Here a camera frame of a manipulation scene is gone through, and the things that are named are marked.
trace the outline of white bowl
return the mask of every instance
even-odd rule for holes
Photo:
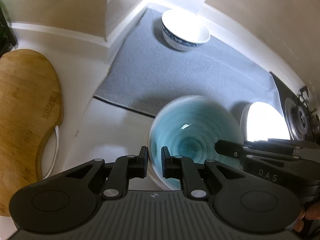
[[[162,34],[174,49],[187,51],[210,40],[208,28],[193,13],[172,9],[162,14]]]
[[[247,105],[241,115],[240,127],[246,141],[267,141],[268,138],[290,140],[284,117],[267,103]]]

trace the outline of grey mat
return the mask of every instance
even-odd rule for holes
[[[95,96],[156,115],[165,104],[184,95],[212,98],[238,121],[244,106],[257,101],[282,114],[270,73],[214,37],[190,52],[171,49],[162,36],[161,13],[147,9]]]

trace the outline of cutting board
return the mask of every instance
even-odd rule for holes
[[[0,58],[0,215],[20,188],[42,179],[41,158],[62,123],[58,76],[42,54],[18,49]]]

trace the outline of blue and white bowl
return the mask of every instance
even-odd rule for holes
[[[162,34],[176,50],[188,51],[210,40],[208,28],[199,18],[182,9],[172,9],[162,14]]]
[[[156,116],[148,137],[149,158],[156,176],[154,182],[163,189],[180,189],[177,179],[162,177],[161,147],[167,146],[172,156],[190,157],[195,163],[215,159],[239,169],[238,160],[218,154],[218,140],[243,143],[237,120],[218,103],[200,96],[186,96],[167,104]]]

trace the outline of teal bowl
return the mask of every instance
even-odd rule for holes
[[[156,116],[148,137],[151,166],[161,182],[171,190],[180,189],[177,179],[162,177],[161,147],[167,146],[172,156],[190,157],[195,163],[207,159],[239,169],[238,160],[218,154],[218,140],[243,144],[237,120],[220,104],[201,96],[177,98]]]

